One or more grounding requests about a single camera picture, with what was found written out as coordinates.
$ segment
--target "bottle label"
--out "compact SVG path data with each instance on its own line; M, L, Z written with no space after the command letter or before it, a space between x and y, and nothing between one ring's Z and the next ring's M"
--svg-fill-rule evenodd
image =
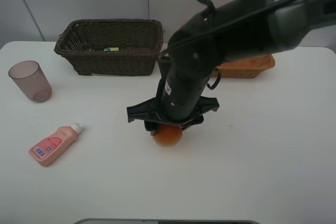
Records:
M41 142L39 142L37 145L35 145L33 148L31 148L31 151L39 158L43 159L48 154L52 153L58 145L62 142L62 139L59 137L49 137Z

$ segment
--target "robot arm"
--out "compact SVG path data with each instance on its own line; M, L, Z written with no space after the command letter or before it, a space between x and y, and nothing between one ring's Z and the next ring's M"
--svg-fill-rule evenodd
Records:
M200 124L219 108L216 98L201 96L216 66L293 49L309 31L336 24L336 0L235 0L219 8L198 1L207 8L159 55L155 98L127 108L128 121L143 120L152 135L160 124Z

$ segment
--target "barcode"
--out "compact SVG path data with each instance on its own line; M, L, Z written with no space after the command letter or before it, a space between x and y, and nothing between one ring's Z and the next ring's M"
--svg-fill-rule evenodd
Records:
M45 153L44 153L44 151L42 151L40 148L36 148L35 150L34 150L34 152L39 156L39 157L43 157L44 155L46 155Z

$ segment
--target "orange basket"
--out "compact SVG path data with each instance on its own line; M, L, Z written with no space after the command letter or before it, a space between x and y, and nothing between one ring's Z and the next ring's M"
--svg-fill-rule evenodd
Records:
M275 60L272 55L258 56L234 63L225 63L218 67L222 77L225 78L255 78L261 72L273 68Z

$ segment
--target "woven basket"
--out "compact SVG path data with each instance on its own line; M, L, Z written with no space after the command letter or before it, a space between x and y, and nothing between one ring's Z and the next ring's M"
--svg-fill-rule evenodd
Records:
M159 21L144 19L81 19L60 35L55 53L82 76L148 76L163 44ZM118 48L118 51L104 51Z
M275 60L272 55L265 55L233 63L226 63L218 67L225 78L254 78L261 72L273 68Z

